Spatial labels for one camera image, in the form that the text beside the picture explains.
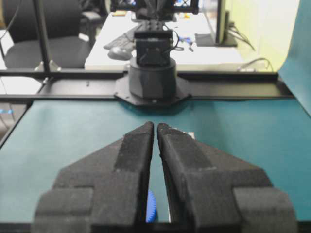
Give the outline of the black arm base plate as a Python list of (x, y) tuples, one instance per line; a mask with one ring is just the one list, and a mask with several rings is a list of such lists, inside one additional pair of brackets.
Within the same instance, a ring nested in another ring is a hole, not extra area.
[(191, 97), (190, 84), (179, 77), (130, 77), (116, 80), (114, 96), (135, 106), (166, 107)]

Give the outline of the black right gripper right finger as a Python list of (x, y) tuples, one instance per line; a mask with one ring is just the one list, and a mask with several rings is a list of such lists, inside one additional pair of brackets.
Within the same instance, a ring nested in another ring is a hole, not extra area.
[(157, 128), (171, 219), (196, 233), (295, 233), (288, 195), (260, 167), (161, 123)]

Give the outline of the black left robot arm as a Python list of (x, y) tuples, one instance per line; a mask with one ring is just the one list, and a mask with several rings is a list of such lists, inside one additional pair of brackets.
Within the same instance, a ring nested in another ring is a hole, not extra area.
[(178, 43), (173, 30), (164, 29), (177, 12), (173, 0), (138, 0), (136, 19), (142, 23), (135, 31), (136, 56), (128, 71), (130, 93), (145, 101), (182, 100), (190, 96), (189, 83), (177, 76), (176, 61), (170, 57)]

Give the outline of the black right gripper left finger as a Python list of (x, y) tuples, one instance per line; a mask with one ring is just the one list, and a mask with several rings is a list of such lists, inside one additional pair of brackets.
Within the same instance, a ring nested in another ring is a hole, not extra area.
[(35, 233), (89, 233), (131, 229), (146, 219), (154, 124), (62, 168), (34, 214)]

